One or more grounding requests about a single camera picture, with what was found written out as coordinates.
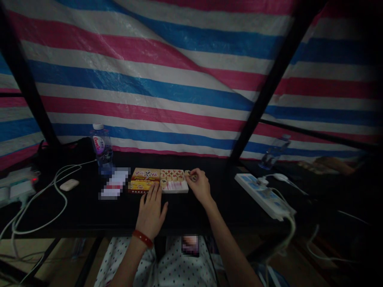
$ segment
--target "power strip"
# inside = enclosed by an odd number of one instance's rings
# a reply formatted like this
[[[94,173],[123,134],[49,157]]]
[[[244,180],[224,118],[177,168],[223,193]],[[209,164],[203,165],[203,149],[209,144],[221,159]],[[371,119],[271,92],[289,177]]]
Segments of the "power strip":
[[[238,173],[235,180],[273,219],[283,221],[284,217],[294,215],[296,211],[280,199],[270,188],[259,184],[258,179],[250,173]]]

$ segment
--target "black desk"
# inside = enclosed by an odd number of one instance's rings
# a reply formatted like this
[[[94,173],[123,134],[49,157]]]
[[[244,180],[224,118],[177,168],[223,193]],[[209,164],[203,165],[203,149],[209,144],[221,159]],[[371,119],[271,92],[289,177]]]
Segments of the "black desk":
[[[212,196],[233,234],[290,230],[289,223],[271,219],[241,188],[234,180],[240,171],[226,159],[115,152],[115,163],[117,167],[131,167],[132,171],[135,167],[184,170],[199,167],[206,172]],[[57,169],[41,175],[37,190],[53,179]],[[99,200],[98,193],[107,180],[98,175],[96,162],[84,165],[70,178],[80,181],[80,185],[66,193],[68,206],[64,213],[44,229],[22,238],[127,236],[133,232],[140,195],[123,192],[117,200]],[[163,195],[162,199],[169,201],[169,208],[160,235],[211,233],[205,211],[192,191]],[[63,198],[50,187],[30,205],[18,229],[30,230],[43,225],[53,219],[63,205]],[[0,209],[1,229],[15,216],[19,206],[14,203]]]

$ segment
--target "white cord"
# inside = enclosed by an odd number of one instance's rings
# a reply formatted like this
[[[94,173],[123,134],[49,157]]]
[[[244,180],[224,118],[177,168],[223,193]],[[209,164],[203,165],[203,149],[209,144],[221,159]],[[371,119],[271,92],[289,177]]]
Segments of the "white cord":
[[[56,176],[54,177],[54,179],[52,180],[52,182],[44,189],[42,189],[40,192],[36,193],[32,198],[31,200],[28,202],[27,206],[25,207],[23,213],[20,215],[19,219],[17,220],[16,223],[13,223],[12,225],[12,229],[13,229],[13,233],[14,234],[29,234],[29,233],[33,233],[35,231],[38,231],[44,227],[46,227],[47,225],[51,224],[53,221],[55,221],[57,218],[59,218],[59,216],[64,212],[64,210],[66,209],[67,205],[68,205],[68,200],[67,200],[67,197],[60,191],[60,189],[58,188],[57,186],[57,182],[63,180],[64,178],[70,176],[72,173],[75,173],[76,171],[79,171],[81,168],[82,168],[82,165],[84,164],[87,164],[87,163],[92,163],[94,162],[95,160],[92,160],[92,161],[89,161],[89,162],[86,162],[86,163],[81,163],[81,164],[78,164],[78,165],[67,165],[67,166],[64,166],[62,168],[60,168],[58,170],[58,172],[56,173]],[[72,169],[73,167],[78,167],[76,170],[72,171],[71,173],[68,173],[66,176],[60,178],[59,180],[57,179],[61,174],[63,174],[64,172],[66,172],[67,170],[70,170]],[[54,218],[52,219],[51,221],[49,221],[48,223],[45,223],[44,225],[38,227],[38,228],[35,228],[35,229],[32,229],[32,230],[28,230],[28,231],[17,231],[17,227],[21,221],[21,219],[23,218],[25,212],[27,211],[28,207],[30,206],[30,204],[32,203],[33,200],[35,200],[37,197],[39,197],[47,188],[51,187],[52,185],[55,186],[56,188],[56,191],[64,198],[64,207],[63,209],[59,212],[59,214]]]
[[[274,187],[269,187],[269,188],[270,188],[271,190],[276,191],[276,192],[278,193],[279,197],[280,197],[285,203],[287,203],[287,200],[284,199],[282,193],[280,193],[280,191],[279,191],[278,189],[276,189],[276,188],[274,188]]]
[[[295,183],[291,182],[291,181],[286,181],[288,184],[292,185],[293,187],[295,187],[296,189],[298,189],[301,193],[303,193],[304,195],[308,195],[308,193],[304,192],[302,189],[300,189]]]
[[[350,263],[359,263],[358,261],[353,261],[353,260],[347,260],[347,259],[342,259],[342,258],[336,258],[336,257],[321,257],[319,255],[316,255],[311,249],[310,249],[310,243],[312,243],[312,241],[314,240],[314,238],[316,237],[316,235],[318,234],[318,231],[319,231],[319,224],[316,225],[315,227],[315,231],[313,233],[313,235],[311,236],[310,240],[307,241],[306,243],[306,247],[307,247],[307,250],[315,257],[315,258],[318,258],[318,259],[321,259],[321,260],[328,260],[328,261],[343,261],[343,262],[350,262]]]
[[[290,242],[291,242],[291,240],[292,240],[292,238],[294,237],[294,234],[295,234],[296,224],[295,224],[294,217],[286,216],[285,218],[288,221],[290,221],[290,223],[291,223],[290,233],[286,237],[286,239],[275,248],[275,252],[268,259],[266,259],[266,262],[265,262],[265,265],[266,265],[266,271],[265,271],[265,275],[266,275],[266,287],[268,287],[268,264],[269,264],[271,258],[274,255],[276,255],[277,253],[279,253],[281,250],[286,249],[288,247],[288,245],[290,244]]]
[[[15,241],[14,241],[14,235],[15,235],[15,234],[28,234],[28,233],[35,232],[35,231],[40,230],[40,229],[46,227],[47,225],[51,224],[53,221],[55,221],[55,220],[56,220],[56,219],[57,219],[57,218],[64,212],[64,210],[66,209],[66,207],[67,207],[67,205],[68,205],[68,199],[67,199],[67,197],[60,191],[60,189],[57,187],[57,183],[58,183],[59,181],[63,180],[64,178],[70,176],[72,173],[74,173],[74,172],[76,172],[76,171],[79,171],[79,170],[82,168],[82,165],[87,164],[87,163],[92,163],[92,162],[94,162],[94,161],[96,161],[96,160],[88,161],[88,162],[86,162],[86,163],[81,163],[81,164],[78,164],[78,165],[67,165],[67,166],[64,166],[64,167],[60,168],[60,169],[57,171],[57,173],[56,173],[54,179],[50,182],[50,184],[49,184],[47,187],[45,187],[44,189],[42,189],[41,191],[39,191],[38,193],[36,193],[36,194],[31,198],[31,200],[28,202],[28,204],[26,205],[26,207],[23,209],[22,214],[20,215],[20,217],[19,217],[19,219],[17,220],[17,222],[15,223],[15,219],[19,216],[20,212],[19,212],[19,213],[14,217],[14,219],[9,223],[9,224],[12,224],[12,237],[11,237],[11,241],[12,241],[12,247],[13,247],[13,250],[14,250],[14,253],[15,253],[15,257],[16,257],[17,259],[20,259],[20,258],[19,258],[19,256],[18,256],[18,252],[17,252],[17,248],[16,248],[16,243],[15,243]],[[58,179],[58,177],[59,177],[61,174],[63,174],[63,173],[66,172],[67,170],[72,169],[73,167],[78,167],[78,168],[77,168],[76,170],[72,171],[71,173],[68,173],[66,176],[64,176],[64,177],[62,177],[62,178],[60,178],[60,179]],[[49,187],[51,187],[52,185],[55,186],[56,191],[57,191],[57,192],[64,198],[64,201],[65,201],[64,207],[63,207],[63,209],[60,211],[60,213],[59,213],[54,219],[52,219],[52,220],[49,221],[48,223],[46,223],[46,224],[44,224],[44,225],[42,225],[42,226],[40,226],[40,227],[38,227],[38,228],[35,228],[35,229],[32,229],[32,230],[28,230],[28,231],[17,231],[17,230],[16,230],[16,229],[17,229],[17,226],[19,225],[19,223],[20,223],[22,217],[24,216],[24,214],[25,214],[26,210],[28,209],[28,207],[30,206],[31,202],[32,202],[34,199],[36,199],[37,197],[39,197],[45,190],[47,190],[47,189],[48,189]],[[29,271],[29,273],[28,273],[27,275],[25,275],[25,277],[21,280],[21,282],[19,283],[19,286],[22,285],[22,283],[23,283],[24,280],[29,276],[29,274],[30,274],[30,273],[31,273],[31,272],[32,272],[32,271],[33,271],[33,270],[34,270],[34,269],[41,263],[42,259],[44,258],[44,255],[45,255],[45,253],[41,256],[40,260],[39,260],[38,263],[32,268],[32,270]]]
[[[24,208],[21,208],[19,210],[19,212],[16,214],[16,216],[14,218],[11,219],[10,222],[8,222],[8,224],[4,227],[3,231],[1,232],[0,234],[0,242],[1,242],[1,239],[3,239],[3,236],[4,236],[4,233],[5,231],[8,229],[8,227],[16,220],[16,218],[23,212]]]
[[[353,215],[351,215],[351,214],[349,214],[349,213],[347,213],[347,212],[341,211],[341,210],[338,210],[338,212],[343,213],[343,214],[345,214],[345,215],[348,215],[348,216],[350,216],[350,217],[352,217],[352,218],[354,218],[354,219],[360,220],[360,221],[362,221],[363,223],[365,223],[365,224],[371,226],[370,223],[368,223],[367,221],[364,221],[363,219],[360,219],[359,217],[353,216]]]

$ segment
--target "water bottle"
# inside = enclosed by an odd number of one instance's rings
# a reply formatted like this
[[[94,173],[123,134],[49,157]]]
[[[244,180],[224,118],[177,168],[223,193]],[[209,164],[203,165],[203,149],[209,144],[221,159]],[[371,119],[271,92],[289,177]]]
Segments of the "water bottle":
[[[103,124],[93,124],[91,131],[93,148],[96,153],[97,163],[102,175],[110,175],[113,171],[113,150],[109,131]]]
[[[270,170],[282,153],[286,150],[288,145],[291,143],[289,141],[289,135],[283,135],[281,138],[277,138],[272,143],[272,146],[267,150],[265,155],[262,157],[261,162],[258,164],[261,168]]]

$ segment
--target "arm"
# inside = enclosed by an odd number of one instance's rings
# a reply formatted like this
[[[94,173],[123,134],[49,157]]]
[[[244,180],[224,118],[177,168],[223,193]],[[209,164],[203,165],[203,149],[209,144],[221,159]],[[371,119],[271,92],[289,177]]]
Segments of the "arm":
[[[141,231],[154,241],[164,223],[168,203],[165,203],[161,212],[162,188],[158,188],[158,183],[152,185],[145,201],[144,194],[140,201],[140,210],[136,223],[136,230]],[[131,287],[136,276],[138,265],[148,247],[136,237],[132,237],[126,254],[117,269],[110,287]]]
[[[193,174],[197,174],[197,181],[193,182],[189,177],[186,177],[186,181],[205,208],[230,286],[262,286],[211,197],[210,184],[205,172],[194,169],[191,171],[191,175]]]

